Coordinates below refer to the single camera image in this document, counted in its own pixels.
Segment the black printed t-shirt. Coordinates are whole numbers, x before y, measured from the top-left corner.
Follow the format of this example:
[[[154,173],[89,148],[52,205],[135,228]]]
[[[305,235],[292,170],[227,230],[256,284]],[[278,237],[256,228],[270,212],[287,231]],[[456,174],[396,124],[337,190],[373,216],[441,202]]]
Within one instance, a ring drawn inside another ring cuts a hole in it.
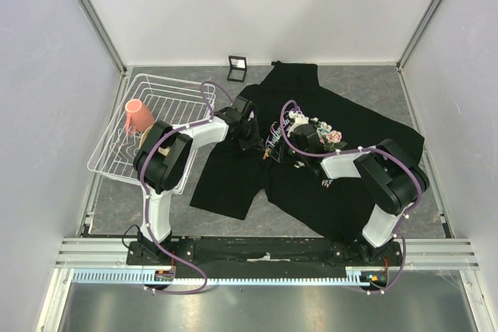
[[[258,85],[240,95],[256,106],[263,148],[244,151],[229,139],[211,151],[190,205],[204,211],[243,220],[255,195],[263,190],[270,203],[331,241],[359,238],[374,202],[361,180],[340,178],[325,182],[305,168],[294,167],[279,135],[281,109],[295,100],[303,113],[331,126],[332,136],[344,149],[395,140],[420,160],[424,139],[412,128],[360,106],[322,87],[317,66],[273,62]],[[270,156],[263,160],[265,150]]]

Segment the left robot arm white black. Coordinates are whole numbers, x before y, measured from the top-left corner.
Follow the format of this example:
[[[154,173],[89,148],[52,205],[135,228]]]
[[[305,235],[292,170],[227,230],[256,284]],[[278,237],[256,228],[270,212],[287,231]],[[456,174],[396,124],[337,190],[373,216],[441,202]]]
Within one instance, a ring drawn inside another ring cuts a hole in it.
[[[153,264],[170,258],[170,203],[173,189],[183,178],[191,153],[226,139],[247,151],[262,143],[256,106],[242,96],[209,117],[181,125],[157,121],[135,155],[133,166],[142,187],[143,215],[138,242]]]

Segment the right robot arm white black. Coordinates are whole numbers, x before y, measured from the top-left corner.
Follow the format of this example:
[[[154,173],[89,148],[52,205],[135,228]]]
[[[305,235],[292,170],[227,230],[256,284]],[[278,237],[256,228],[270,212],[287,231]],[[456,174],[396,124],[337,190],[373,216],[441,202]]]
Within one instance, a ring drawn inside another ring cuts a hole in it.
[[[373,210],[362,228],[365,240],[356,245],[356,255],[364,264],[375,264],[384,256],[384,244],[395,236],[398,223],[409,215],[430,182],[419,161],[391,138],[350,150],[335,139],[316,121],[295,121],[284,136],[292,153],[325,179],[361,179]]]

